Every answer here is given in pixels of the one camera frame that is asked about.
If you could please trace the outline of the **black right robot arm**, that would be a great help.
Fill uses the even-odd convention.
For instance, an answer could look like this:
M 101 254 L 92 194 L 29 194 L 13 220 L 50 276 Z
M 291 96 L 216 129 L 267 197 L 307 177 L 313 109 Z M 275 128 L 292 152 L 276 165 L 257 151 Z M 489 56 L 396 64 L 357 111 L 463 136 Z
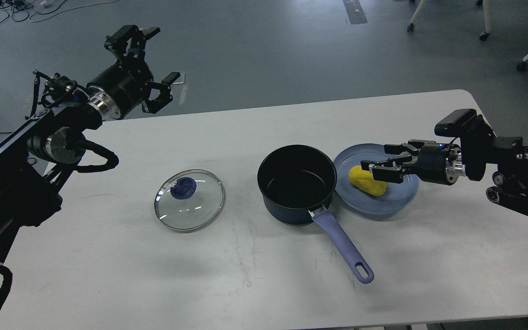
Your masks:
M 383 161 L 363 159 L 361 168 L 382 182 L 402 183 L 408 175 L 451 186 L 459 177 L 479 182 L 487 165 L 496 165 L 486 197 L 493 204 L 528 216 L 528 146 L 522 137 L 500 137 L 474 109 L 453 111 L 434 127 L 448 143 L 409 140 L 386 144 Z

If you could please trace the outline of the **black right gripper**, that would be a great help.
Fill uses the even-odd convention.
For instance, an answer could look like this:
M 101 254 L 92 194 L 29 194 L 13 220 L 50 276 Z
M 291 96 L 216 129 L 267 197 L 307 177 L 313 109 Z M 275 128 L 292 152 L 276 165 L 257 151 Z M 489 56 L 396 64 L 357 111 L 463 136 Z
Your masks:
M 375 181 L 402 184 L 408 175 L 417 175 L 424 182 L 453 185 L 462 176 L 462 151 L 457 144 L 408 141 L 384 144 L 384 153 L 395 156 L 383 161 L 361 160 L 361 169 L 369 171 Z

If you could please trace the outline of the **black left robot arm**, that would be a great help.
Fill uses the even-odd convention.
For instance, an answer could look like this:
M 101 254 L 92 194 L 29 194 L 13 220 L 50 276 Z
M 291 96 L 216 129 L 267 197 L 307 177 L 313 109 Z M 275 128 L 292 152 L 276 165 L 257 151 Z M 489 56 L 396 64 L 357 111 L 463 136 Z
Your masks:
M 63 75 L 34 71 L 31 114 L 0 142 L 0 236 L 20 227 L 38 227 L 61 210 L 59 194 L 77 173 L 110 171 L 119 157 L 87 140 L 108 119 L 122 120 L 138 106 L 155 114 L 172 102 L 174 71 L 156 82 L 146 43 L 159 27 L 124 25 L 107 36 L 104 48 L 116 61 L 86 87 Z M 12 286 L 11 270 L 0 264 L 0 310 Z

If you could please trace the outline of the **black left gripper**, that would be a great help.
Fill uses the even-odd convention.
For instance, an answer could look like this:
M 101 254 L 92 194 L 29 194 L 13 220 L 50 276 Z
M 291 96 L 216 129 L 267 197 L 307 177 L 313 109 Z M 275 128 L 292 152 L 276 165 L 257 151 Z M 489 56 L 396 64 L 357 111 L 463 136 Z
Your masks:
M 116 61 L 87 85 L 87 104 L 101 119 L 122 120 L 138 106 L 143 107 L 143 113 L 156 114 L 173 101 L 171 86 L 182 74 L 171 72 L 161 82 L 154 82 L 145 62 L 146 43 L 160 32 L 159 27 L 124 25 L 105 37 L 104 48 Z M 150 99 L 153 90 L 159 94 Z

